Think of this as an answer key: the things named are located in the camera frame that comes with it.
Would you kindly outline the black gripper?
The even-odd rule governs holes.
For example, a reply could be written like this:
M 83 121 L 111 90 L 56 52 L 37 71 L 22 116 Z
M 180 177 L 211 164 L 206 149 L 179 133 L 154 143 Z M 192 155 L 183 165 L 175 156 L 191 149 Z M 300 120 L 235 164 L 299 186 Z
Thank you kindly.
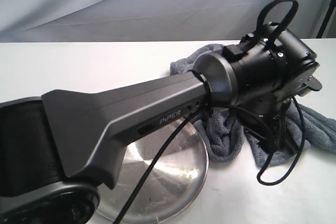
M 268 136 L 262 126 L 252 116 L 244 116 L 244 126 L 257 139 L 257 146 L 267 154 L 281 151 L 293 155 L 299 150 L 285 123 L 285 115 L 291 105 L 292 96 L 304 96 L 310 90 L 306 82 L 285 84 L 249 82 L 244 85 L 244 109 L 263 122 L 269 129 Z

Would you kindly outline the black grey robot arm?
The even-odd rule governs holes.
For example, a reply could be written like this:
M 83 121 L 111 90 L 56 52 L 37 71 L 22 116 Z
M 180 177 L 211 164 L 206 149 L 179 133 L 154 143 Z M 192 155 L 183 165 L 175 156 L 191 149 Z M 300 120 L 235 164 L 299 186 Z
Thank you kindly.
M 1 223 L 88 222 L 98 186 L 115 187 L 129 144 L 206 109 L 235 110 L 269 155 L 301 151 L 288 138 L 285 112 L 296 95 L 321 89 L 316 57 L 270 23 L 237 45 L 200 55 L 186 73 L 2 103 Z

